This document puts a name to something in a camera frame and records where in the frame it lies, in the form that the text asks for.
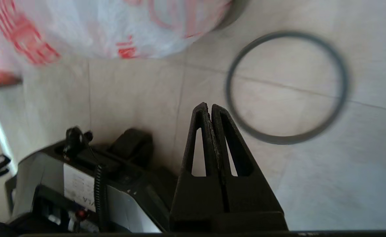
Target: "black machine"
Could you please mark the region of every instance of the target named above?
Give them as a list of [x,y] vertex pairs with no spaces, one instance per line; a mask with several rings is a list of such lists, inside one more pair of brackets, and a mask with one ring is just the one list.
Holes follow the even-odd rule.
[[[198,129],[206,177],[191,173]],[[0,223],[0,236],[386,236],[289,231],[238,128],[218,105],[211,114],[205,103],[193,110],[178,179],[166,170],[147,171],[153,146],[144,132],[129,129],[110,147],[90,147],[90,140],[92,133],[71,128],[64,141],[19,164],[6,184],[16,191],[12,221]],[[231,174],[229,152],[238,176]],[[82,198],[74,187],[82,187]]]

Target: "black rubber ring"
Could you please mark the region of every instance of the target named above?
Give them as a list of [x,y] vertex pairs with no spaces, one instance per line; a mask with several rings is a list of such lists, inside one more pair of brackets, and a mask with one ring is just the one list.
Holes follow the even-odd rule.
[[[252,128],[238,114],[237,109],[235,108],[235,105],[233,103],[233,96],[232,96],[232,81],[233,81],[234,72],[238,64],[240,63],[240,61],[243,59],[243,57],[247,53],[249,53],[252,49],[261,45],[262,43],[268,42],[273,39],[283,38],[283,37],[304,39],[304,40],[313,42],[318,46],[321,46],[322,48],[324,48],[324,50],[329,54],[330,58],[334,60],[336,64],[336,67],[339,72],[339,77],[340,77],[339,84],[341,86],[341,91],[339,93],[339,100],[336,103],[335,109],[330,114],[330,116],[324,122],[320,123],[319,126],[317,126],[316,128],[308,132],[301,133],[298,135],[293,135],[293,136],[273,136],[273,135],[268,135],[268,134],[259,132],[258,130]],[[289,144],[297,144],[297,143],[307,141],[317,136],[325,129],[327,129],[334,122],[334,120],[338,117],[339,113],[344,108],[345,101],[347,100],[347,96],[348,96],[348,87],[349,87],[348,72],[347,72],[347,68],[345,66],[344,60],[341,58],[339,53],[336,52],[336,50],[331,45],[329,45],[324,40],[316,36],[310,35],[308,33],[295,32],[295,31],[283,31],[283,32],[276,32],[265,36],[261,36],[260,38],[255,39],[253,42],[248,44],[240,51],[240,53],[234,59],[228,71],[227,84],[226,84],[226,97],[227,97],[227,103],[228,103],[228,107],[231,112],[231,115],[237,121],[238,125],[241,128],[243,128],[247,133],[249,133],[250,135],[252,135],[253,137],[261,141],[264,141],[270,144],[289,145]]]

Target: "white plastic bag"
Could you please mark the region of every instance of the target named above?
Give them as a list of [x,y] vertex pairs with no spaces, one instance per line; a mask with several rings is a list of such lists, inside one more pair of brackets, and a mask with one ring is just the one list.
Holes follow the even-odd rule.
[[229,0],[0,0],[0,70],[63,52],[159,58],[184,50],[223,18]]

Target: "label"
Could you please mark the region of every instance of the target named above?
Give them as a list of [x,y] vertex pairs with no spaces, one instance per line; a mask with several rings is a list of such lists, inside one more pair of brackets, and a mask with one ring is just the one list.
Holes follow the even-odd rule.
[[94,178],[70,165],[64,164],[64,196],[95,211]]

